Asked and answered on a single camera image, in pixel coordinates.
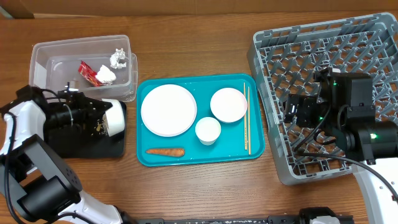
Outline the white paper cup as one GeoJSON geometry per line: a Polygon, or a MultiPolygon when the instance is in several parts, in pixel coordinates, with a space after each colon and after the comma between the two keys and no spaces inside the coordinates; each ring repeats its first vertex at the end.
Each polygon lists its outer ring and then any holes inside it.
{"type": "Polygon", "coordinates": [[[204,117],[197,122],[195,134],[202,144],[212,145],[221,134],[221,125],[215,118],[204,117]]]}

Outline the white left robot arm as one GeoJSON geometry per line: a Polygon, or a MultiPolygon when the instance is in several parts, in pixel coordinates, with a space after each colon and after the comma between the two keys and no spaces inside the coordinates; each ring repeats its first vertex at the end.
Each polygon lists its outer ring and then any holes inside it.
{"type": "Polygon", "coordinates": [[[27,85],[1,108],[6,137],[1,149],[1,193],[18,223],[133,223],[114,205],[95,199],[66,163],[124,148],[126,105],[79,91],[27,85]]]}

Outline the white tissue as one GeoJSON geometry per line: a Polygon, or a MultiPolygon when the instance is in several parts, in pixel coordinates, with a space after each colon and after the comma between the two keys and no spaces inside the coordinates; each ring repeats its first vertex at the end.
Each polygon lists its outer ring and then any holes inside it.
{"type": "Polygon", "coordinates": [[[102,85],[111,85],[113,81],[116,80],[116,75],[112,72],[107,66],[102,65],[100,70],[95,75],[95,78],[102,84],[102,85]]]}

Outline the red snack wrapper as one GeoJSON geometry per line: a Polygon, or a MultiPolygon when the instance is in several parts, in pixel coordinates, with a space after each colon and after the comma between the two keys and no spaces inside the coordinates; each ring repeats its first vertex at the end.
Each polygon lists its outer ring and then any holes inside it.
{"type": "Polygon", "coordinates": [[[78,73],[93,86],[102,86],[103,84],[96,78],[97,72],[94,71],[88,64],[81,61],[78,73]]]}

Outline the white bowl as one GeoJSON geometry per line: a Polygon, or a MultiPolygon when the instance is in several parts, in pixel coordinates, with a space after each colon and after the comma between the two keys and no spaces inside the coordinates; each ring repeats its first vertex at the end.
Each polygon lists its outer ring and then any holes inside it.
{"type": "Polygon", "coordinates": [[[125,130],[125,118],[122,105],[118,100],[102,99],[111,103],[112,107],[107,109],[103,115],[103,124],[109,137],[119,134],[125,130]]]}

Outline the foil ball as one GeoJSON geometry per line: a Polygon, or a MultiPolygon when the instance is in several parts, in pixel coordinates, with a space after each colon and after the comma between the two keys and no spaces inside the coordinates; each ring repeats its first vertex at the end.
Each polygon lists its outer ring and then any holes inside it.
{"type": "Polygon", "coordinates": [[[116,49],[115,53],[112,54],[112,56],[109,58],[110,61],[110,66],[111,68],[114,69],[121,69],[121,68],[126,68],[127,63],[121,63],[121,60],[126,59],[126,53],[123,48],[121,49],[116,49]]]}

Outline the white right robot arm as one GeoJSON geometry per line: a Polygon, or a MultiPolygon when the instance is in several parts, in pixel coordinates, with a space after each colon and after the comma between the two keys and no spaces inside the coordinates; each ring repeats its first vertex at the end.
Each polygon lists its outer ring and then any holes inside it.
{"type": "Polygon", "coordinates": [[[397,124],[376,121],[373,79],[367,73],[337,68],[315,72],[314,96],[290,94],[284,122],[312,131],[293,149],[300,157],[325,158],[351,164],[370,223],[397,223],[397,124]],[[309,153],[302,147],[319,133],[330,137],[344,156],[309,153]]]}

